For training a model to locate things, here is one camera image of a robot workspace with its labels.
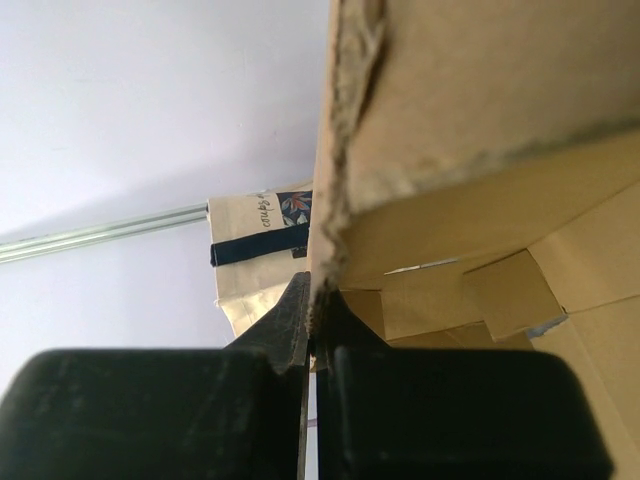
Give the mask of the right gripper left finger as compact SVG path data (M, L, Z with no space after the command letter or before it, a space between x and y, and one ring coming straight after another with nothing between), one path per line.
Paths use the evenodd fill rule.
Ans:
M310 276L221 349L50 349L1 401L5 479L301 479Z

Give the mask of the large brown cardboard box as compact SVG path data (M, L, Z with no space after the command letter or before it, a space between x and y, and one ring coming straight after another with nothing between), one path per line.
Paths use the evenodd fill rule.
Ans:
M637 2L332 2L313 188L313 341L555 355L638 477Z

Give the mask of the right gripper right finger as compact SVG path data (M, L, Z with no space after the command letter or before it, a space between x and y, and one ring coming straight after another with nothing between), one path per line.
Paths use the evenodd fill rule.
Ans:
M323 479L609 479L581 384L536 351L393 348L314 301Z

